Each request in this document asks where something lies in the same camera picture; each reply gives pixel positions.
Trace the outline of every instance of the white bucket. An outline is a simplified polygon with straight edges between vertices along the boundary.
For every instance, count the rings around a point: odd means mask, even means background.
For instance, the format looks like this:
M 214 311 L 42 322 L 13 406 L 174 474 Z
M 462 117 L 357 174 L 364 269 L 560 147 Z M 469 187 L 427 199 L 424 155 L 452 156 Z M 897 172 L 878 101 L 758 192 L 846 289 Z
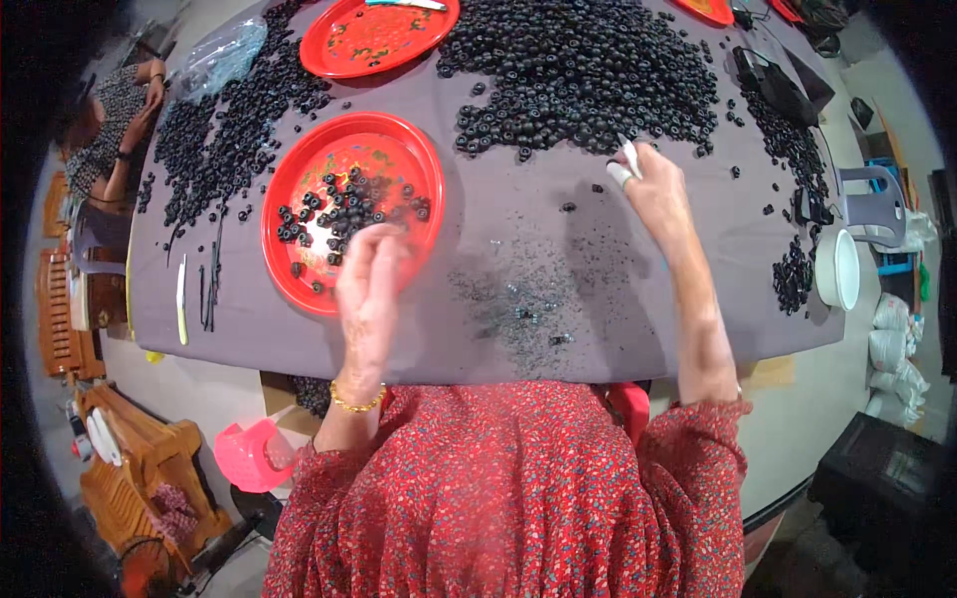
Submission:
M 845 311 L 854 309 L 860 291 L 860 262 L 854 238 L 847 230 L 821 235 L 814 259 L 814 283 L 828 305 Z

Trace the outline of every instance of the floor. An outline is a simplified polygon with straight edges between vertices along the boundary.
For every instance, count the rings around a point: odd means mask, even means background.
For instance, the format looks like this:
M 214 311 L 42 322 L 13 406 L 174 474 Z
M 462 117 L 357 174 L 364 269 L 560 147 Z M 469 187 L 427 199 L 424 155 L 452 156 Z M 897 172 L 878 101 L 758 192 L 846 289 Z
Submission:
M 177 46 L 167 61 L 170 68 L 181 63 L 203 35 L 253 2 L 192 0 L 180 4 L 177 8 L 186 18 L 179 29 Z M 847 116 L 850 98 L 839 73 L 841 64 L 824 62 L 837 96 L 824 110 L 822 129 L 837 166 L 860 166 L 860 151 Z M 49 181 L 53 171 L 52 163 L 48 161 L 40 178 L 38 188 L 43 191 L 44 182 Z M 34 222 L 39 221 L 41 212 L 42 201 L 34 202 Z M 38 248 L 49 244 L 39 238 L 38 228 L 34 227 L 29 240 L 27 272 L 35 271 Z M 867 334 L 872 329 L 879 283 L 868 248 L 859 244 L 857 248 L 862 265 L 860 299 L 848 314 L 844 340 L 795 355 L 795 384 L 759 389 L 748 397 L 754 411 L 741 421 L 739 434 L 749 460 L 741 491 L 745 517 L 811 475 L 817 460 L 854 413 L 867 404 Z M 28 330 L 36 319 L 32 291 L 24 291 Z M 167 419 L 196 422 L 204 436 L 199 460 L 208 483 L 217 500 L 237 519 L 229 499 L 229 484 L 215 466 L 209 446 L 212 437 L 229 424 L 248 424 L 265 414 L 258 372 L 173 356 L 151 364 L 145 353 L 122 335 L 101 334 L 100 340 L 109 377 L 125 394 Z M 64 496 L 78 504 L 78 475 L 84 466 L 69 452 L 69 428 L 57 408 L 70 394 L 58 381 L 42 375 L 35 344 L 35 339 L 28 338 L 28 365 L 48 461 Z M 653 414 L 664 411 L 669 402 L 668 386 L 656 385 L 652 394 Z M 258 594 L 267 555 L 265 541 L 251 543 L 211 580 L 206 595 Z

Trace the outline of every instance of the person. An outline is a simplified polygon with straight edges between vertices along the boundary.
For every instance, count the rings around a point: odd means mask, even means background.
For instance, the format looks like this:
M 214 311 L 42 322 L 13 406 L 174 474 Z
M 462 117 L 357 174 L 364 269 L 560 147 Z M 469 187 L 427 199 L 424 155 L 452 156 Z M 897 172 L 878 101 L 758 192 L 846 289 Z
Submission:
M 68 111 L 56 142 L 67 155 L 67 187 L 75 201 L 126 210 L 132 154 L 163 103 L 166 74 L 159 58 L 121 67 Z
M 345 359 L 300 449 L 263 596 L 738 596 L 741 399 L 681 170 L 637 145 L 624 191 L 664 254 L 679 403 L 637 448 L 582 384 L 393 387 L 399 232 L 349 244 L 336 287 Z

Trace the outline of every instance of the gray table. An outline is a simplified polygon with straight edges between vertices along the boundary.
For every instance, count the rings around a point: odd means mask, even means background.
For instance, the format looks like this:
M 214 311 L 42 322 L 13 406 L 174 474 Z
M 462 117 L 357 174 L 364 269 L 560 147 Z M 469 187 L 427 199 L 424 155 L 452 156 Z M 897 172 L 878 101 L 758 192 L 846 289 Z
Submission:
M 734 98 L 744 104 L 732 83 L 734 45 L 753 47 L 778 61 L 795 80 L 798 75 L 789 57 L 816 60 L 803 37 L 787 37 L 794 47 L 786 51 L 778 42 L 785 39 L 781 34 L 717 30 L 663 2 L 646 4 L 656 11 L 674 12 L 678 18 L 674 28 L 688 30 L 689 40 L 708 41 L 723 102 Z M 233 21 L 264 6 L 255 5 Z M 328 6 L 326 1 L 304 9 L 290 26 L 302 34 Z M 723 51 L 719 41 L 726 34 L 731 42 Z M 338 100 L 319 112 L 318 121 L 287 113 L 276 123 L 277 137 L 283 141 L 281 158 L 297 138 L 292 130 L 296 123 L 308 127 L 339 116 L 341 102 L 348 99 L 352 111 L 378 110 L 408 120 L 431 138 L 438 153 L 447 189 L 445 218 L 432 258 L 401 296 L 401 322 L 387 382 L 477 384 L 528 378 L 608 382 L 673 375 L 677 351 L 669 274 L 641 221 L 606 179 L 605 158 L 566 144 L 536 152 L 525 164 L 517 162 L 516 150 L 509 147 L 495 147 L 475 160 L 454 151 L 456 111 L 465 103 L 487 101 L 471 99 L 469 90 L 488 78 L 459 74 L 439 79 L 437 59 L 435 53 L 401 74 L 386 73 L 371 84 L 335 83 L 331 93 Z M 813 78 L 814 68 L 806 70 L 805 78 L 808 73 Z M 760 130 L 743 105 L 738 112 L 747 126 L 720 124 L 713 135 L 715 153 L 705 159 L 695 159 L 691 144 L 658 142 L 661 151 L 684 169 L 736 358 L 748 362 L 840 341 L 844 313 L 829 310 L 814 294 L 807 320 L 803 313 L 788 318 L 778 311 L 771 263 L 780 259 L 796 233 L 806 250 L 811 244 L 780 214 L 788 206 L 792 175 L 771 165 Z M 823 150 L 819 138 L 818 144 Z M 162 182 L 165 170 L 152 164 L 153 148 L 149 151 L 147 169 Z M 736 181 L 729 174 L 735 165 L 742 171 Z M 835 188 L 832 172 L 829 167 L 829 185 Z M 254 179 L 250 191 L 257 207 L 263 183 L 269 183 L 268 174 Z M 593 193 L 593 183 L 605 186 L 606 192 Z M 775 193 L 772 183 L 780 184 L 781 192 Z M 162 246 L 169 238 L 162 207 L 170 188 L 154 189 L 149 211 L 137 214 L 133 223 L 130 301 L 136 342 L 145 349 L 220 364 L 334 376 L 343 354 L 339 323 L 298 311 L 274 287 L 259 246 L 260 211 L 254 222 L 240 225 L 230 217 L 224 226 L 216 329 L 203 331 L 197 269 L 208 263 L 210 254 L 196 249 L 211 246 L 215 226 L 204 220 L 187 228 L 167 267 L 166 254 L 156 243 Z M 567 201 L 576 202 L 578 210 L 560 212 Z M 762 215 L 767 203 L 774 204 L 775 214 Z M 177 265 L 183 252 L 189 254 L 185 346 L 179 343 L 175 305 Z M 509 284 L 519 287 L 517 299 L 507 290 Z M 528 294 L 537 297 L 539 323 L 499 318 L 498 334 L 490 334 L 488 313 L 527 303 L 532 300 Z M 552 300 L 557 304 L 553 309 L 540 309 L 541 301 Z M 549 337 L 564 334 L 574 342 L 548 345 Z

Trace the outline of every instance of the patterned shirt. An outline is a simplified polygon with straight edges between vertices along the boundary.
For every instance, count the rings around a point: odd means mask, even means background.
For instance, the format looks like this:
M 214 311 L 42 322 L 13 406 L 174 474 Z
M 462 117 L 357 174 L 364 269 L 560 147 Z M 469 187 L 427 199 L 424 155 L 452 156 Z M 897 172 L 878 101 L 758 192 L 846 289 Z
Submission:
M 120 67 L 94 88 L 94 95 L 103 104 L 105 119 L 97 137 L 66 161 L 66 181 L 74 203 L 89 196 L 100 176 L 109 180 L 122 135 L 146 104 L 146 87 L 136 83 L 136 69 L 136 64 Z
M 749 403 L 635 450 L 585 385 L 391 390 L 371 454 L 300 449 L 263 596 L 741 595 Z

